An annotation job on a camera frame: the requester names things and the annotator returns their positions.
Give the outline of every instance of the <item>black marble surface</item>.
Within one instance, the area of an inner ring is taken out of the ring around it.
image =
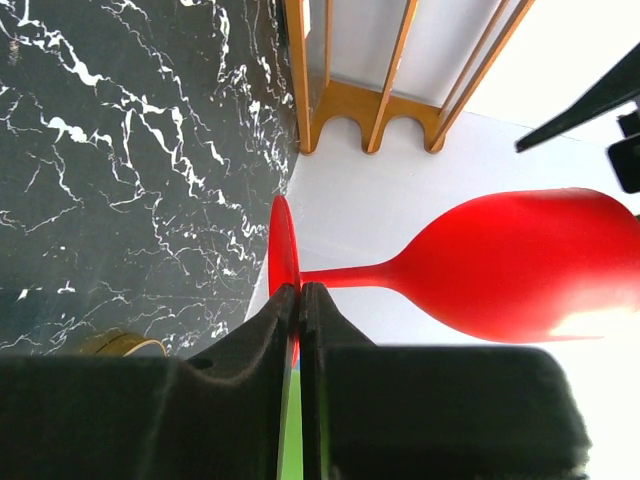
[[[0,354],[243,319],[296,157],[278,0],[0,0]]]

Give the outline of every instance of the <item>wooden slats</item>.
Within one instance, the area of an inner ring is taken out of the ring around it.
[[[434,135],[433,143],[430,145],[432,149],[439,150],[442,148],[442,144],[444,143],[444,138],[447,132],[449,131],[449,129],[451,128],[451,126],[453,125],[453,122],[458,118],[458,116],[462,112],[462,109],[469,101],[469,98],[471,98],[471,95],[473,95],[473,92],[476,91],[476,88],[478,88],[478,85],[480,85],[480,82],[482,81],[484,76],[487,74],[491,66],[493,65],[493,62],[495,62],[496,58],[498,58],[498,55],[500,55],[500,52],[502,52],[502,49],[511,38],[511,35],[513,35],[513,33],[516,31],[516,28],[518,28],[518,25],[520,25],[520,22],[525,17],[527,12],[533,5],[534,1],[535,0],[520,0],[518,5],[514,9],[513,13],[507,20],[506,24],[498,34],[498,37],[496,38],[495,42],[493,42],[493,45],[491,45],[489,52],[487,52],[487,55],[485,55],[485,57],[482,59],[480,66],[473,73],[471,80],[462,91],[460,98],[458,98],[458,101],[455,103],[455,105],[451,109],[451,112],[447,114],[446,110],[444,110],[443,108],[440,115],[441,124],[438,127],[438,131]],[[489,32],[485,30],[485,33],[480,38],[480,42],[483,42],[483,43],[486,42],[487,37],[492,33],[492,30],[495,28],[496,23],[497,23],[497,19],[492,18],[491,22],[489,22],[489,25],[487,26],[487,30],[489,30]],[[476,49],[474,49],[474,52],[476,50],[479,52],[481,48],[482,48],[482,45],[480,47],[476,46]],[[475,58],[469,59],[471,63],[473,63],[474,60]]]
[[[393,88],[393,82],[396,79],[396,73],[398,72],[398,67],[400,66],[400,60],[402,59],[402,52],[404,51],[404,46],[407,43],[407,38],[409,37],[409,29],[411,28],[411,24],[413,23],[413,19],[415,18],[417,7],[418,7],[418,0],[407,1],[407,6],[405,8],[404,16],[402,18],[402,25],[400,26],[400,32],[398,33],[398,38],[396,39],[396,45],[393,49],[393,55],[391,56],[391,63],[389,64],[389,69],[387,70],[387,78],[385,79],[384,88],[382,90],[382,100],[380,101],[380,106],[378,107],[376,119],[373,123],[373,132],[371,133],[371,141],[367,146],[368,153],[372,153],[374,151],[374,144],[376,144],[376,142],[378,145],[380,144],[380,142],[377,141],[377,139],[381,135],[380,126],[382,124],[382,118],[384,117],[384,112],[385,112],[385,109],[387,108],[389,97],[391,96],[391,89]]]

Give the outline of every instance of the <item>white surface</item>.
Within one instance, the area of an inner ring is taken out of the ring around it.
[[[497,3],[420,2],[394,91],[440,105]],[[405,0],[334,0],[332,74],[381,88],[404,5]],[[466,110],[542,125],[638,43],[638,18],[638,1],[536,0]],[[615,117],[610,113],[569,136],[608,145],[618,135]]]
[[[377,155],[360,150],[358,127],[330,122],[317,153],[300,157],[289,191],[303,269],[365,265],[398,253],[424,226],[471,198],[508,190],[582,186],[608,193],[640,213],[640,195],[624,194],[604,149],[558,138],[516,155],[526,128],[461,115],[442,153],[427,155],[411,120],[392,122]],[[433,320],[401,295],[379,288],[332,290],[341,312],[379,344],[478,344]],[[266,277],[250,306],[267,298]],[[567,371],[594,442],[594,480],[636,472],[640,431],[637,343],[546,344]]]

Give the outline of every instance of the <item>black object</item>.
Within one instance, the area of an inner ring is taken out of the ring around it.
[[[640,192],[640,112],[618,117],[624,140],[607,150],[620,186],[627,193]]]
[[[294,300],[281,288],[192,366],[1,357],[0,478],[277,478]]]
[[[589,439],[548,354],[376,347],[324,286],[302,298],[305,480],[583,478]]]
[[[516,142],[523,152],[561,135],[640,95],[640,44],[620,60],[580,99],[557,117]]]
[[[295,332],[306,480],[582,478],[589,441],[548,355],[376,347],[320,284],[299,305],[281,288],[188,364],[0,358],[0,478],[275,479]]]
[[[640,133],[614,143],[607,154],[622,189],[640,192]]]

